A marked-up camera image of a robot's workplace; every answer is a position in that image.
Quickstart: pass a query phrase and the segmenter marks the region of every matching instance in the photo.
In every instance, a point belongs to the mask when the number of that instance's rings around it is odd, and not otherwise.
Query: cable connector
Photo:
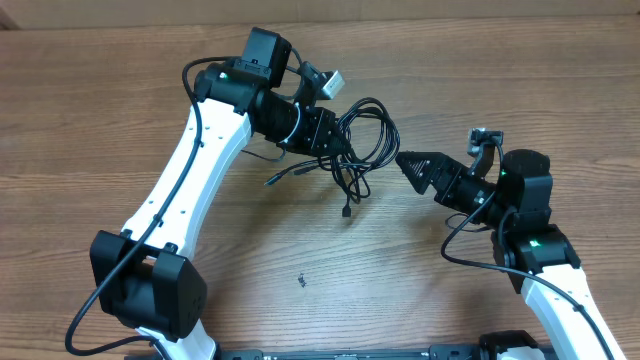
[[[304,175],[304,174],[308,173],[309,171],[313,171],[313,170],[315,170],[317,168],[319,168],[318,165],[307,166],[307,167],[304,167],[302,169],[295,170],[293,172],[293,175],[295,175],[295,176]]]
[[[266,183],[264,183],[264,186],[270,186],[276,183],[276,181],[282,179],[282,173],[277,173],[275,175],[273,175],[273,177],[271,177],[271,179],[267,180]]]
[[[349,203],[342,208],[342,217],[351,217],[351,206],[349,206]]]
[[[322,73],[322,76],[328,80],[320,90],[318,99],[333,100],[344,87],[344,79],[338,70]]]

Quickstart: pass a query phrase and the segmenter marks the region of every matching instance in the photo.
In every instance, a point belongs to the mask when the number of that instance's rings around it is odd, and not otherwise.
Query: wooden table
[[[626,355],[640,358],[640,17],[266,27],[318,68],[344,74],[328,108],[380,99],[402,150],[470,163],[467,130],[486,126],[505,131],[506,150],[550,155],[552,220]],[[240,54],[249,30],[0,33],[1,358],[71,357],[64,333],[95,285],[91,241],[140,206],[182,134],[182,66]],[[287,77],[282,92],[296,81]],[[356,149],[371,146],[378,126],[353,125]],[[278,153],[260,136],[248,148]],[[452,211],[432,190],[416,194],[393,163],[370,174],[373,197],[344,219],[329,173],[263,186],[300,159],[239,156],[205,220],[195,260],[209,286],[203,322],[223,347],[415,348],[507,329],[547,341],[504,274],[440,257]],[[489,235],[460,236],[451,252],[491,261]],[[132,333],[94,307],[75,343]]]

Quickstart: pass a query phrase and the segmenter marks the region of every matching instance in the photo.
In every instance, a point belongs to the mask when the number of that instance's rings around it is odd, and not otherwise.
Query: black bracket
[[[484,334],[480,336],[479,343],[480,348],[476,357],[478,360],[496,360],[499,354],[509,351],[511,348],[538,348],[538,343],[524,330]]]
[[[98,232],[90,250],[96,286],[136,243]],[[177,341],[189,335],[202,315],[207,284],[189,259],[176,255],[171,245],[162,250],[142,245],[100,294],[100,306],[127,327],[146,327]]]
[[[351,150],[349,140],[339,131],[336,114],[322,107],[302,109],[295,134],[287,143],[277,143],[288,152],[314,157],[337,156]]]
[[[496,143],[502,145],[504,134],[502,131],[489,131],[485,128],[469,130],[467,154],[475,158],[467,174],[484,178],[491,170],[496,149]]]
[[[280,34],[254,27],[242,57],[233,63],[233,67],[265,78],[269,88],[279,87],[290,53],[291,44]]]
[[[526,273],[539,274],[545,266],[570,264],[580,268],[580,258],[567,237],[555,225],[539,231],[510,232],[504,236],[504,244],[497,234],[491,234],[493,258],[496,264]],[[516,293],[520,294],[524,278],[509,274]]]
[[[475,345],[431,345],[429,356],[426,359],[435,360],[476,360],[474,353],[477,352]]]
[[[264,360],[260,350],[223,351],[220,360]]]

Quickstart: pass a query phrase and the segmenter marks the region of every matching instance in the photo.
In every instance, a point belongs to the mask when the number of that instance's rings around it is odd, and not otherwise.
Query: coiled black cable
[[[365,157],[360,158],[351,151],[339,156],[319,157],[316,160],[304,161],[290,166],[267,181],[267,185],[273,184],[289,171],[294,175],[302,175],[315,169],[330,171],[335,183],[347,195],[347,203],[342,209],[342,216],[351,216],[350,202],[356,204],[360,200],[371,196],[371,188],[365,175],[370,171],[388,165],[395,159],[400,150],[400,134],[395,123],[382,103],[374,98],[368,97],[358,100],[351,108],[337,121],[338,130],[351,141],[351,124],[357,118],[380,120],[380,136],[373,150]],[[345,178],[343,170],[347,172],[350,179]]]

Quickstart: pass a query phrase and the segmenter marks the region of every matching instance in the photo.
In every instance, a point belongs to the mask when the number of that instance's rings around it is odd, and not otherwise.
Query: wire
[[[317,164],[294,172],[295,175],[302,175],[317,168],[330,171],[333,180],[347,195],[347,202],[342,210],[343,216],[345,217],[351,214],[351,208],[349,207],[351,201],[359,204],[361,199],[371,196],[371,188],[364,176],[370,171],[388,165],[395,159],[400,149],[400,134],[398,133],[398,129],[391,119],[391,116],[389,116],[387,109],[380,101],[370,97],[360,99],[337,120],[338,130],[349,142],[351,141],[351,124],[357,118],[380,120],[380,136],[373,150],[367,156],[359,158],[353,149],[351,149],[347,154],[318,158]],[[282,177],[282,175],[288,171],[305,165],[309,165],[308,162],[296,164],[278,174]],[[343,170],[346,170],[350,180],[345,179]]]
[[[287,66],[286,69],[291,71],[294,74],[300,75],[300,67],[302,66],[302,58],[300,57],[300,53],[298,52],[298,50],[296,50],[296,48],[292,47],[291,48],[291,52],[293,52],[293,54],[296,56],[296,60],[298,60],[298,68],[294,68],[292,66]],[[298,84],[298,89],[296,89],[296,92],[291,95],[291,96],[286,96],[286,95],[281,95],[281,94],[276,94],[278,97],[280,97],[283,100],[293,100],[295,98],[298,97],[298,95],[300,95],[300,92],[302,91],[302,87],[304,86],[304,79],[302,78],[302,76],[300,76],[300,83]]]
[[[455,213],[455,214],[453,214],[453,215],[449,216],[448,218],[446,218],[446,219],[444,220],[444,224],[445,224],[449,229],[451,229],[451,230],[455,230],[455,228],[456,228],[456,227],[455,227],[455,226],[452,226],[449,222],[451,221],[451,219],[453,219],[453,218],[454,218],[454,217],[456,217],[456,216],[464,216],[464,217],[467,217],[467,214],[464,214],[464,213]],[[480,228],[477,228],[477,229],[473,229],[473,230],[465,230],[465,229],[461,229],[460,231],[463,231],[463,232],[471,232],[471,233],[479,233],[479,232],[488,231],[488,230],[491,230],[491,227],[489,227],[489,226],[483,226],[483,227],[480,227]]]
[[[84,303],[84,305],[82,305],[82,307],[80,308],[76,316],[71,321],[71,324],[69,324],[69,328],[67,329],[67,334],[64,340],[64,345],[70,354],[77,355],[77,356],[89,356],[89,355],[102,353],[107,350],[111,350],[119,346],[126,345],[136,341],[151,341],[156,346],[158,351],[162,354],[162,356],[165,359],[170,360],[162,344],[158,342],[156,338],[151,336],[132,336],[126,339],[112,342],[110,344],[99,346],[94,349],[81,350],[73,346],[73,334],[78,328],[78,325],[80,325],[80,321],[82,321],[82,318],[86,315],[87,311],[89,311],[89,308],[91,308],[91,305],[93,305],[96,299],[98,299],[100,294],[109,285],[109,283],[111,283],[111,281],[122,271],[122,269],[125,266],[127,266],[129,261],[131,261],[131,259],[136,255],[136,253],[142,248],[142,246],[144,245],[145,241],[149,238],[151,233],[153,233],[156,226],[160,224],[160,222],[162,221],[162,216],[167,212],[169,205],[171,205],[171,201],[173,201],[173,198],[178,193],[178,190],[180,190],[180,186],[182,186],[184,179],[187,177],[187,174],[189,174],[191,165],[193,165],[193,162],[196,158],[196,154],[198,153],[198,149],[200,148],[202,143],[202,140],[201,140],[202,139],[202,116],[200,114],[200,108],[198,107],[198,101],[196,100],[196,97],[193,94],[191,87],[189,86],[189,79],[187,77],[189,70],[193,66],[198,64],[203,64],[203,63],[212,62],[212,61],[225,61],[230,58],[231,57],[224,56],[224,57],[210,57],[210,58],[194,60],[188,63],[187,65],[185,65],[184,69],[182,70],[182,84],[184,85],[184,89],[187,92],[187,96],[191,101],[191,105],[193,106],[193,111],[196,115],[197,129],[196,129],[196,136],[193,141],[193,148],[191,149],[189,158],[187,159],[187,162],[185,163],[184,168],[182,169],[182,172],[178,177],[178,180],[176,180],[175,185],[173,185],[171,192],[169,193],[169,195],[167,195],[167,198],[165,199],[164,203],[162,204],[158,212],[153,216],[153,220],[151,221],[151,224],[149,224],[149,227],[147,227],[147,230],[145,230],[142,236],[140,236],[140,238],[138,239],[137,243],[131,248],[131,250],[127,252],[127,254],[122,258],[122,260],[120,260],[118,264],[116,264],[116,266],[109,272],[109,274],[107,274],[107,276],[104,278],[102,283],[100,283],[100,285],[98,285],[98,287],[93,291],[93,293],[91,293],[87,301]]]
[[[248,150],[240,150],[240,151],[242,151],[245,154],[248,154],[248,155],[251,155],[251,156],[255,156],[258,159],[262,159],[262,160],[266,160],[266,161],[270,161],[270,162],[280,162],[280,161],[282,161],[282,159],[284,159],[284,156],[287,154],[287,150],[286,149],[282,149],[282,154],[279,157],[277,157],[275,159],[269,159],[267,157],[264,157],[262,155],[258,155],[256,153],[248,151]]]
[[[498,151],[500,153],[500,159],[502,160],[503,159],[502,146],[500,144],[498,144],[498,142],[495,142],[495,143],[496,143],[496,147],[498,147]],[[500,170],[502,170],[502,161],[500,162]],[[591,327],[591,330],[595,334],[596,338],[598,338],[598,341],[600,342],[600,345],[602,346],[602,349],[603,349],[605,355],[607,356],[607,359],[614,360],[613,354],[611,353],[611,349],[609,348],[609,345],[607,344],[606,340],[604,339],[604,336],[602,335],[602,332],[600,332],[600,329],[598,328],[598,325],[596,325],[595,321],[593,321],[593,319],[591,318],[591,316],[589,315],[589,313],[585,309],[584,305],[582,305],[579,302],[577,302],[573,297],[571,297],[571,295],[567,294],[566,292],[564,292],[559,287],[553,285],[552,283],[550,283],[547,280],[544,280],[544,279],[542,279],[542,278],[540,278],[538,276],[535,276],[533,274],[530,274],[530,273],[527,273],[527,272],[524,272],[524,271],[508,268],[508,267],[505,267],[505,266],[499,266],[499,265],[487,264],[487,263],[482,263],[482,262],[477,262],[477,261],[458,259],[458,258],[454,258],[452,256],[447,255],[447,253],[446,253],[447,246],[449,245],[451,240],[453,240],[453,238],[460,231],[462,231],[462,229],[469,222],[471,222],[478,214],[480,214],[480,212],[482,212],[484,209],[486,209],[489,206],[489,204],[492,203],[495,195],[496,195],[495,192],[491,193],[491,195],[489,195],[489,197],[482,203],[482,205],[480,205],[471,215],[469,215],[466,219],[464,219],[464,221],[462,221],[460,223],[460,225],[458,225],[458,227],[456,227],[449,234],[449,236],[447,236],[445,241],[442,243],[442,247],[440,248],[440,254],[442,255],[442,257],[445,258],[446,260],[452,262],[452,263],[459,264],[459,265],[472,266],[472,267],[477,267],[477,268],[481,268],[481,269],[496,270],[496,271],[500,271],[500,272],[507,272],[507,273],[510,273],[510,274],[515,274],[515,275],[522,276],[524,278],[530,279],[532,281],[536,281],[536,282],[548,287],[549,289],[553,290],[558,295],[560,295],[562,298],[567,300],[573,306],[574,311],[579,312],[584,317],[585,321]],[[500,224],[498,226],[498,231],[497,231],[497,236],[498,236],[498,241],[501,244],[504,244],[503,234],[504,234],[505,221],[514,212],[515,212],[515,209],[510,207],[509,209],[507,209],[507,211],[503,215],[502,219],[500,220]]]

